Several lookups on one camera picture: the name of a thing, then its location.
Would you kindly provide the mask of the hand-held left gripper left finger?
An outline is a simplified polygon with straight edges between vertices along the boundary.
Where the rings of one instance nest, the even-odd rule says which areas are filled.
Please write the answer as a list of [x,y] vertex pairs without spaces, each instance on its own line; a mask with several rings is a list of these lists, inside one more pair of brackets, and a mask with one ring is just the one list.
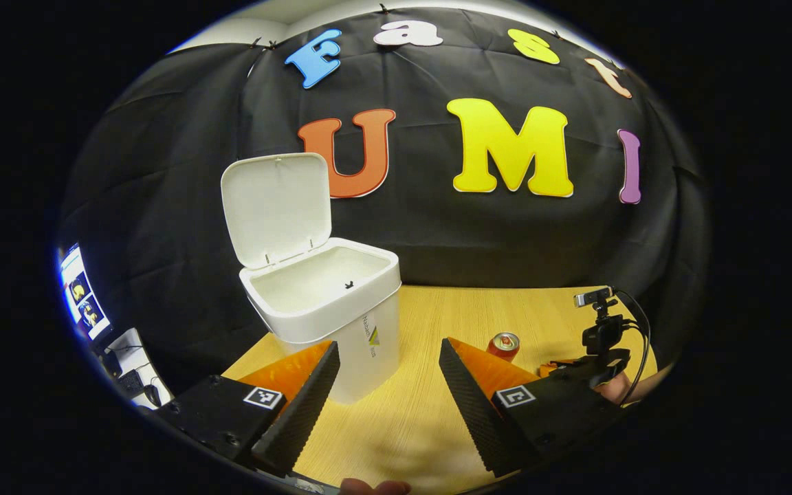
[[340,370],[325,340],[240,379],[212,374],[153,411],[157,420],[251,470],[292,472]]

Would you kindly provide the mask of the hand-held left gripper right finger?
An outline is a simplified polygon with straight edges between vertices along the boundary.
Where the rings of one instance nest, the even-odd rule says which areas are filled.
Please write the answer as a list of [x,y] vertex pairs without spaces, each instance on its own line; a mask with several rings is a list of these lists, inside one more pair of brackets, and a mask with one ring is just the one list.
[[588,380],[561,380],[547,367],[529,373],[455,338],[438,360],[486,470],[504,476],[549,463],[581,447],[626,416]]

